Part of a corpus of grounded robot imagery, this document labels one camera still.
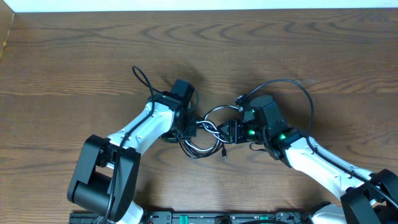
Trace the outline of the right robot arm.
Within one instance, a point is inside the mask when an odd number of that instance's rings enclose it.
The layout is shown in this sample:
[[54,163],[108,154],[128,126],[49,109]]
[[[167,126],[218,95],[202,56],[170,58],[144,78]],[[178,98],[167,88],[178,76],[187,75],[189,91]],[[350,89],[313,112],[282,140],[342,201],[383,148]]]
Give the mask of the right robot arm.
[[397,223],[397,175],[372,172],[339,158],[307,133],[293,128],[269,96],[240,103],[242,119],[218,126],[232,144],[262,144],[276,161],[307,174],[337,197],[341,205],[322,205],[310,223]]

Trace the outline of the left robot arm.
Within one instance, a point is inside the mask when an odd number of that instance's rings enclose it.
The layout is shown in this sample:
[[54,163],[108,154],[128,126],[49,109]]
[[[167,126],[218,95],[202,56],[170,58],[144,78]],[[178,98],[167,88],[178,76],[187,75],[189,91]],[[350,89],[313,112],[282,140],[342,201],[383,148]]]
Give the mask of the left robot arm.
[[170,91],[152,93],[144,110],[106,138],[83,144],[68,201],[99,215],[105,223],[140,223],[144,210],[133,201],[141,156],[156,139],[177,143],[196,135],[190,100],[194,87],[176,80]]

